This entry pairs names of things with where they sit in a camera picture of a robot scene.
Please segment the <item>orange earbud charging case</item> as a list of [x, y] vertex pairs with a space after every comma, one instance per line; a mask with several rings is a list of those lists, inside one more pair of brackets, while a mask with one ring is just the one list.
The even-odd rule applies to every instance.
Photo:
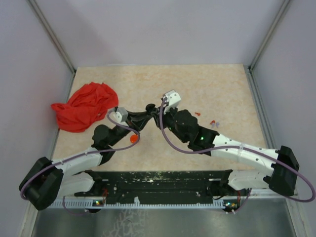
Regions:
[[130, 136], [130, 142], [132, 144], [135, 144], [138, 141], [138, 139], [139, 139], [139, 136], [137, 134], [134, 134], [134, 135]]

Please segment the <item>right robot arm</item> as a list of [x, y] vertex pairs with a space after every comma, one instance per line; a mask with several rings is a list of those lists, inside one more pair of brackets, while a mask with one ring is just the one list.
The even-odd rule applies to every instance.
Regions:
[[220, 184], [224, 194], [230, 196], [242, 189], [256, 188], [270, 189], [285, 197], [294, 195], [299, 163], [291, 148], [267, 149], [238, 142], [200, 126], [188, 110], [157, 108], [154, 118], [161, 131], [168, 129], [188, 145], [187, 150], [180, 149], [166, 133], [162, 134], [169, 146], [181, 153], [228, 158], [253, 167], [253, 170], [231, 171]]

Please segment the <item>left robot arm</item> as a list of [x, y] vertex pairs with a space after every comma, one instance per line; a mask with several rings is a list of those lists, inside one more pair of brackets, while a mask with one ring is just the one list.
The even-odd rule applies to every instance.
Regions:
[[156, 108], [144, 112], [129, 112], [123, 107], [110, 110], [107, 118], [115, 126], [97, 126], [89, 148], [55, 161], [39, 158], [19, 185], [21, 198], [29, 201], [36, 210], [44, 210], [57, 198], [77, 193], [99, 195], [103, 184], [93, 177], [89, 169], [107, 163], [115, 152], [132, 148], [133, 144], [120, 149], [114, 148], [114, 145], [130, 132], [140, 135], [147, 123], [157, 117]]

